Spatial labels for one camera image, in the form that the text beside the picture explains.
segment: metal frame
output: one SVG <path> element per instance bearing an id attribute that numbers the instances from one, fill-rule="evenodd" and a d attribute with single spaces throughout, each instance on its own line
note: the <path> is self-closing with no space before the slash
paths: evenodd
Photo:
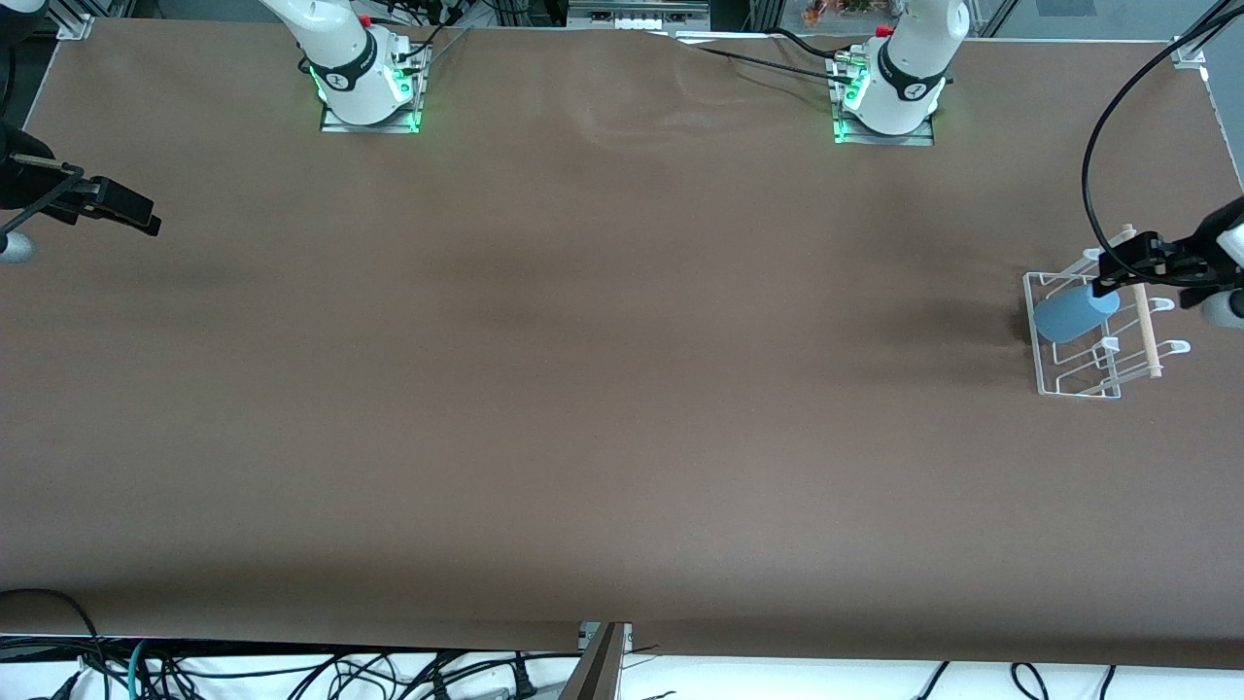
<path id="1" fill-rule="evenodd" d="M 980 27 L 980 31 L 977 32 L 977 36 L 983 36 L 985 39 L 993 39 L 998 36 L 998 32 L 1001 31 L 1003 25 L 1006 24 L 1006 20 L 1010 19 L 1011 12 L 1015 11 L 1015 7 L 1019 5 L 1019 2 L 1020 0 L 1003 0 L 1003 4 L 998 6 L 998 10 L 995 10 L 993 16 L 989 17 L 989 21 L 984 22 L 984 26 Z M 974 4 L 977 6 L 977 11 L 980 12 L 979 0 L 974 0 Z"/>
<path id="2" fill-rule="evenodd" d="M 632 29 L 628 21 L 646 20 L 647 31 L 712 31 L 708 0 L 570 0 L 569 29 Z"/>
<path id="3" fill-rule="evenodd" d="M 1117 245 L 1135 235 L 1136 229 L 1127 225 L 1110 244 Z M 1092 338 L 1051 342 L 1041 337 L 1036 329 L 1036 306 L 1072 286 L 1091 285 L 1093 275 L 1088 272 L 1102 254 L 1101 247 L 1088 247 L 1060 272 L 1033 271 L 1023 277 L 1036 392 L 1042 397 L 1121 399 L 1123 384 L 1141 378 L 1162 379 L 1163 358 L 1192 352 L 1187 339 L 1157 339 L 1152 316 L 1174 308 L 1176 302 L 1151 298 L 1143 283 L 1128 288 L 1133 301 L 1102 321 Z M 1077 384 L 1080 389 L 1066 389 L 1064 382 Z"/>
<path id="4" fill-rule="evenodd" d="M 605 623 L 602 627 L 592 634 L 587 652 L 578 659 L 557 700 L 616 700 L 631 625 Z"/>
<path id="5" fill-rule="evenodd" d="M 81 41 L 91 35 L 95 17 L 128 17 L 137 0 L 51 0 L 47 16 L 56 24 L 57 41 Z"/>

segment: metal bracket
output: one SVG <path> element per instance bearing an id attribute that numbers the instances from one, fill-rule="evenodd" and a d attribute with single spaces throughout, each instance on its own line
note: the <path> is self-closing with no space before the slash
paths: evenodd
<path id="1" fill-rule="evenodd" d="M 618 676 L 622 675 L 622 655 L 631 644 L 631 625 L 627 623 L 595 623 L 597 628 L 580 629 L 580 639 L 590 639 L 587 652 L 575 665 L 575 673 L 566 681 L 557 700 L 616 700 Z"/>
<path id="2" fill-rule="evenodd" d="M 93 15 L 53 15 L 56 20 L 56 41 L 82 41 L 91 36 L 95 26 Z"/>
<path id="3" fill-rule="evenodd" d="M 1174 67 L 1181 71 L 1200 70 L 1205 67 L 1205 52 L 1200 48 L 1181 46 L 1171 55 Z"/>

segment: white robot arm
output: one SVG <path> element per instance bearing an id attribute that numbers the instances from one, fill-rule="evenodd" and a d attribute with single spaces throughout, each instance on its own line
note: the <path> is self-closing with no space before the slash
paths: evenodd
<path id="1" fill-rule="evenodd" d="M 846 108 L 878 133 L 916 131 L 937 109 L 945 70 L 970 26 L 963 0 L 908 0 L 894 34 L 865 44 L 868 80 Z"/>
<path id="2" fill-rule="evenodd" d="M 363 26 L 350 0 L 259 1 L 294 32 L 320 97 L 342 121 L 373 124 L 413 98 L 411 40 Z"/>

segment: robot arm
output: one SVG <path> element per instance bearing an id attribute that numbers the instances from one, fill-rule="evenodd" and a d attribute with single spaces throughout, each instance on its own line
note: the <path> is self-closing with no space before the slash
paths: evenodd
<path id="1" fill-rule="evenodd" d="M 1179 286 L 1179 306 L 1200 306 L 1217 326 L 1244 329 L 1244 196 L 1209 214 L 1192 235 L 1168 242 L 1147 230 L 1101 257 L 1097 296 L 1140 282 Z"/>
<path id="2" fill-rule="evenodd" d="M 894 34 L 865 44 L 868 80 L 845 106 L 878 133 L 916 131 L 937 109 L 945 70 L 970 26 L 964 0 L 908 0 Z"/>
<path id="3" fill-rule="evenodd" d="M 47 0 L 0 0 L 0 44 L 11 47 L 34 34 L 46 11 Z M 0 262 L 34 254 L 16 229 L 35 214 L 70 225 L 80 216 L 109 219 L 156 235 L 160 219 L 153 208 L 151 199 L 106 177 L 87 178 L 82 168 L 55 159 L 42 140 L 0 123 L 0 209 L 20 209 L 0 224 Z"/>
<path id="4" fill-rule="evenodd" d="M 413 98 L 411 40 L 364 27 L 350 0 L 259 1 L 294 32 L 320 97 L 342 121 L 373 124 Z"/>

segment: power cord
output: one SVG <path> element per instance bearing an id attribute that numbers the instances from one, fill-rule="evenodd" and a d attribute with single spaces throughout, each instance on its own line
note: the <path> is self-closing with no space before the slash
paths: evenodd
<path id="1" fill-rule="evenodd" d="M 82 168 L 77 168 L 77 170 L 78 170 L 78 174 L 77 174 L 77 177 L 73 178 L 73 182 L 77 182 L 78 179 L 82 178 Z M 56 196 L 51 196 L 49 199 L 49 201 L 51 201 L 55 198 Z M 108 658 L 104 656 L 104 654 L 103 654 L 103 647 L 100 644 L 100 630 L 96 629 L 95 622 L 91 620 L 91 615 L 86 614 L 86 609 L 82 608 L 82 606 L 77 601 L 73 599 L 73 597 L 71 597 L 67 593 L 62 593 L 60 591 L 53 591 L 51 588 L 10 588 L 7 591 L 0 591 L 0 601 L 4 601 L 5 598 L 12 598 L 12 597 L 16 597 L 16 596 L 42 596 L 45 598 L 55 598 L 55 599 L 65 603 L 70 608 L 72 608 L 73 612 L 77 613 L 77 617 L 82 619 L 82 624 L 86 625 L 86 630 L 91 635 L 91 645 L 95 648 L 96 660 L 100 663 L 101 666 L 106 666 L 107 665 Z M 112 684 L 108 683 L 107 679 L 104 679 L 104 683 L 103 683 L 103 699 L 104 700 L 109 700 L 112 698 L 112 690 L 111 690 L 111 688 L 112 688 Z"/>
<path id="2" fill-rule="evenodd" d="M 522 652 L 514 653 L 514 664 L 510 668 L 514 670 L 514 700 L 534 698 L 539 690 L 531 684 L 531 676 L 527 675 L 527 665 L 522 661 Z"/>

